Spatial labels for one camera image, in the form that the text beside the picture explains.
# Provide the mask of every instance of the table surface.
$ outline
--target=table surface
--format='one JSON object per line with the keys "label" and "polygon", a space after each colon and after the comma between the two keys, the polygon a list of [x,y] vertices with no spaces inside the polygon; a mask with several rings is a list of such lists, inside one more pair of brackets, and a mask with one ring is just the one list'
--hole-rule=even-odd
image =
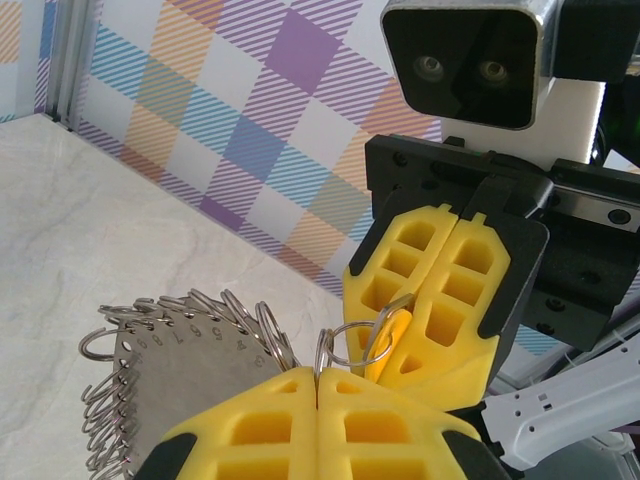
{"label": "table surface", "polygon": [[50,119],[0,125],[0,478],[87,479],[80,395],[110,365],[78,341],[101,304],[192,287],[266,301],[306,365],[341,323],[337,298]]}

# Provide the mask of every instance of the yellow foam pad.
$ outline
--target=yellow foam pad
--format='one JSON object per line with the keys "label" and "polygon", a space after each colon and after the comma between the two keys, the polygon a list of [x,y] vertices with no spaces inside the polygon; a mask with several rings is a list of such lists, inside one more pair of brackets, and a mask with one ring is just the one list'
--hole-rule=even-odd
{"label": "yellow foam pad", "polygon": [[380,360],[365,367],[364,378],[374,383],[378,381],[382,370],[389,361],[393,351],[400,343],[400,339],[407,331],[407,328],[409,328],[411,318],[412,315],[407,310],[398,310],[391,316],[382,329],[380,329],[378,338],[375,339],[373,347],[371,348],[369,359],[376,358],[381,355],[389,347],[389,341],[391,341],[391,348],[384,357],[380,358]]}
{"label": "yellow foam pad", "polygon": [[[407,293],[417,295],[458,217],[450,206],[427,206],[396,216],[360,275],[343,276],[345,323],[374,321],[380,310]],[[362,361],[370,328],[347,332],[349,359]],[[354,368],[353,373],[364,374]]]}
{"label": "yellow foam pad", "polygon": [[173,428],[197,436],[177,480],[314,480],[316,387],[289,370]]}
{"label": "yellow foam pad", "polygon": [[318,387],[318,480],[466,480],[442,433],[480,440],[462,420],[349,372]]}
{"label": "yellow foam pad", "polygon": [[438,410],[482,399],[498,346],[477,331],[511,260],[484,218],[460,220],[451,232],[378,379]]}

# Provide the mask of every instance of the camera housing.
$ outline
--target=camera housing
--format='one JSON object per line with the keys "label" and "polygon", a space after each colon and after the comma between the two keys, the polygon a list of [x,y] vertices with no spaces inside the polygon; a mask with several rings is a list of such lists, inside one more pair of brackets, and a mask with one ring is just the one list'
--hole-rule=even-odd
{"label": "camera housing", "polygon": [[552,85],[558,0],[391,0],[382,30],[417,112],[509,130]]}

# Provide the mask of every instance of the checkered backdrop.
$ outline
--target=checkered backdrop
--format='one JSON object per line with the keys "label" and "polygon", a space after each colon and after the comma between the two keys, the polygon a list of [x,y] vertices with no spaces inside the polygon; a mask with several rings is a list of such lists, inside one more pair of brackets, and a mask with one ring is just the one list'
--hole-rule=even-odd
{"label": "checkered backdrop", "polygon": [[[77,130],[340,295],[371,224],[364,143],[440,137],[392,75],[386,2],[99,2]],[[518,341],[557,343],[524,327]]]}
{"label": "checkered backdrop", "polygon": [[0,123],[44,111],[57,0],[0,0]]}

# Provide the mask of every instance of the camera lens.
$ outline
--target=camera lens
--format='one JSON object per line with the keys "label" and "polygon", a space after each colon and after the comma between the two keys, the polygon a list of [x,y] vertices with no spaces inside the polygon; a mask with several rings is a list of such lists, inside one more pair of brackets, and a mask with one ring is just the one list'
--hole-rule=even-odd
{"label": "camera lens", "polygon": [[418,57],[413,64],[413,68],[427,82],[435,83],[444,78],[444,67],[433,57]]}
{"label": "camera lens", "polygon": [[501,87],[509,78],[507,69],[498,62],[482,62],[479,69],[482,78],[492,87]]}

